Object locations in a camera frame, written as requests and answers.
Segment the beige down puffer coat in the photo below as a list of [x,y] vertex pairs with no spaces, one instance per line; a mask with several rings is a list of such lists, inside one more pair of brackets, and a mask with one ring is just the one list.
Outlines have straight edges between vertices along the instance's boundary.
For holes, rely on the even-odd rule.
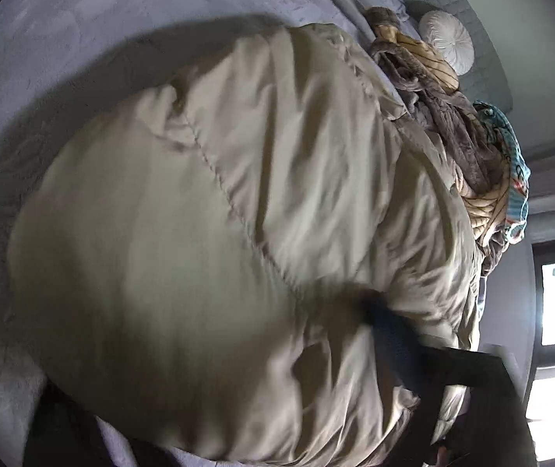
[[213,461],[383,461],[415,401],[375,360],[362,289],[430,345],[478,345],[481,256],[441,141],[332,24],[241,37],[97,116],[8,260],[60,388]]

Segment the lavender embossed bed cover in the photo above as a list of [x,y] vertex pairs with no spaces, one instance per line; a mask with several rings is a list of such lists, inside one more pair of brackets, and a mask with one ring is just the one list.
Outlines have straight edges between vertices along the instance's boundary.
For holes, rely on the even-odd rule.
[[365,40],[363,10],[402,0],[0,1],[0,462],[21,464],[43,374],[11,310],[9,232],[74,130],[181,64],[275,24],[332,22]]

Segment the grey quilted headboard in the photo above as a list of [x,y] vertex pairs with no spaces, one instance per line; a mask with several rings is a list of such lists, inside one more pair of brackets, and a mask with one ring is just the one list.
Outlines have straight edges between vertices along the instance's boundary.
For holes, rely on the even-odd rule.
[[403,0],[407,13],[417,20],[433,10],[454,15],[466,27],[472,38],[475,62],[470,71],[460,77],[461,91],[470,100],[494,104],[503,112],[513,109],[512,93],[506,73],[490,36],[467,0]]

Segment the blue monkey print cloth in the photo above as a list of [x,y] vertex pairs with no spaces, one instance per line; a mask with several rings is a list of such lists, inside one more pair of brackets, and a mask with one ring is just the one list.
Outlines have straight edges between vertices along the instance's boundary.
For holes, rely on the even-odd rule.
[[476,100],[473,107],[488,132],[488,141],[500,150],[507,169],[507,203],[502,225],[503,240],[519,244],[525,237],[529,217],[531,170],[522,156],[519,140],[506,117],[494,104]]

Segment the round white pleated cushion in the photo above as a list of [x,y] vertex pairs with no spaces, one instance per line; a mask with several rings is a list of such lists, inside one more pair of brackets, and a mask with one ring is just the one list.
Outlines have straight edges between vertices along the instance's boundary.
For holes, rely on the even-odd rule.
[[419,33],[425,42],[437,49],[458,76],[470,71],[475,61],[473,40],[454,15],[439,10],[425,13],[419,21]]

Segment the brown and cream striped blanket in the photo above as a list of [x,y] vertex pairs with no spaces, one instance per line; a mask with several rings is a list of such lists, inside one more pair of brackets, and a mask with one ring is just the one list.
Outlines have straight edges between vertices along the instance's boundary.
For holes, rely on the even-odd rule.
[[509,185],[503,156],[488,141],[473,104],[459,91],[456,72],[437,49],[403,34],[398,16],[386,7],[371,7],[365,18],[375,34],[370,56],[401,95],[411,117],[442,140],[483,254],[481,274],[487,276],[509,246],[502,235]]

